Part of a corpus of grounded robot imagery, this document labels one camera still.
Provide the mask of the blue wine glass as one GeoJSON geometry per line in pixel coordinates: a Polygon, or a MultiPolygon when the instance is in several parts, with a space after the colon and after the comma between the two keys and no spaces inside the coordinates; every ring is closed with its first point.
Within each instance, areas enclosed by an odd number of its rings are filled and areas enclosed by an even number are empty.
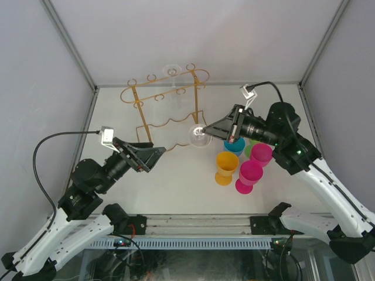
{"type": "Polygon", "coordinates": [[[243,138],[240,138],[238,141],[234,143],[229,143],[227,141],[224,141],[223,149],[224,151],[231,152],[235,154],[236,156],[240,156],[246,146],[246,142],[243,138]]]}

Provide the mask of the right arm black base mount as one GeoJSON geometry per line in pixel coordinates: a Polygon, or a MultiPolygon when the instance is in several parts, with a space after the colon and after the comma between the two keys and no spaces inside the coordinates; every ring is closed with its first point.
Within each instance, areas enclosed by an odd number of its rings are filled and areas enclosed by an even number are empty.
{"type": "Polygon", "coordinates": [[[269,215],[251,216],[250,227],[253,235],[276,235],[281,231],[279,218],[269,215]]]}

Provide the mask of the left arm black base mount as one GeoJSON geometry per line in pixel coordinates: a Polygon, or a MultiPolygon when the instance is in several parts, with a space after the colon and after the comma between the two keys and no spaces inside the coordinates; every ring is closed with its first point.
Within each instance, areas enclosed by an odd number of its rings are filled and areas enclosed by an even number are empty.
{"type": "Polygon", "coordinates": [[[125,235],[145,235],[147,227],[147,217],[134,215],[128,218],[127,226],[122,232],[125,235]]]}

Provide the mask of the aluminium frame rail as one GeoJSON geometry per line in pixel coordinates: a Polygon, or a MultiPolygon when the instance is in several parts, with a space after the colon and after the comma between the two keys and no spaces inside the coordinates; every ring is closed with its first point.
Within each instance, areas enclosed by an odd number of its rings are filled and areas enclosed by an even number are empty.
{"type": "MultiPolygon", "coordinates": [[[[250,217],[254,214],[154,214],[147,217],[145,237],[253,236],[250,217]]],[[[283,227],[276,235],[291,232],[283,227]]]]}

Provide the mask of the orange wine glass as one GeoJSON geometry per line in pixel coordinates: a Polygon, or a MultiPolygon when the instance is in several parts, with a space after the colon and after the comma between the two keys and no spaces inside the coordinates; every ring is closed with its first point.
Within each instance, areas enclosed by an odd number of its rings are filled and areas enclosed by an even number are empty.
{"type": "Polygon", "coordinates": [[[227,186],[232,182],[232,176],[239,166],[237,155],[232,152],[220,152],[216,157],[217,172],[215,181],[221,186],[227,186]]]}

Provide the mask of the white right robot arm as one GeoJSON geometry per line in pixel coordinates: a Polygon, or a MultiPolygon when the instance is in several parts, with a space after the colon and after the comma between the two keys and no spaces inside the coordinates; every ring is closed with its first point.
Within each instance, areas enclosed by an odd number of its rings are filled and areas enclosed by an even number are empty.
{"type": "Polygon", "coordinates": [[[374,212],[366,208],[334,175],[320,151],[297,130],[300,117],[285,102],[271,105],[262,119],[236,104],[203,132],[233,143],[248,138],[274,147],[272,158],[291,176],[310,187],[332,218],[303,212],[281,202],[270,213],[270,229],[278,234],[298,231],[329,245],[343,261],[355,264],[374,249],[374,212]]]}

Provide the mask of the clear wine glass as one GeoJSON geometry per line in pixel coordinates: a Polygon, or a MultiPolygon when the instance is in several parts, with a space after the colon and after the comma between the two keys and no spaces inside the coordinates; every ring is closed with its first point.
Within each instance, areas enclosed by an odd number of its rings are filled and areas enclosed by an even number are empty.
{"type": "Polygon", "coordinates": [[[206,125],[204,124],[196,124],[189,129],[187,139],[190,145],[200,149],[210,145],[212,136],[203,132],[205,127],[206,125]]]}
{"type": "Polygon", "coordinates": [[[182,72],[182,68],[178,64],[169,64],[163,68],[163,73],[165,77],[172,79],[172,88],[176,87],[175,79],[182,72]]]}

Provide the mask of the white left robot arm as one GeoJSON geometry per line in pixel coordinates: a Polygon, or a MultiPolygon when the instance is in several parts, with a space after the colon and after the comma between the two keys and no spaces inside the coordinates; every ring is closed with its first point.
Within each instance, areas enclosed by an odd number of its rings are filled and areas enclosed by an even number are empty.
{"type": "Polygon", "coordinates": [[[150,172],[166,149],[154,147],[152,142],[128,143],[118,138],[113,139],[112,145],[113,153],[103,165],[93,159],[78,162],[70,176],[71,186],[42,229],[22,249],[3,255],[6,271],[15,272],[13,280],[53,280],[87,245],[127,230],[128,214],[113,203],[84,228],[74,231],[103,203],[100,195],[106,194],[129,169],[150,172]]]}

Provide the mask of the green wine glass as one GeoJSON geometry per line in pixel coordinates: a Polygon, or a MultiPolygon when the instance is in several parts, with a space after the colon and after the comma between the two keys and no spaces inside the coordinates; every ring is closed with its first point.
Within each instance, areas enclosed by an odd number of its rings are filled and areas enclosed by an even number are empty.
{"type": "Polygon", "coordinates": [[[252,139],[248,140],[248,144],[244,148],[244,154],[247,158],[250,157],[253,146],[258,144],[258,143],[259,143],[259,141],[257,141],[257,140],[252,140],[252,139]]]}

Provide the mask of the pink wine glass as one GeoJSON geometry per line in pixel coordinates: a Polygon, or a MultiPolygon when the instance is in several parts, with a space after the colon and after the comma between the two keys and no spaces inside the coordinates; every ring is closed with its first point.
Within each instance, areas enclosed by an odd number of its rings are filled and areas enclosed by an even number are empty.
{"type": "Polygon", "coordinates": [[[264,143],[254,145],[250,153],[250,160],[255,161],[261,167],[266,167],[272,160],[272,147],[264,143]]]}
{"type": "Polygon", "coordinates": [[[240,166],[238,180],[235,187],[240,194],[249,194],[252,192],[254,185],[263,177],[263,168],[255,161],[245,161],[240,166]]]}

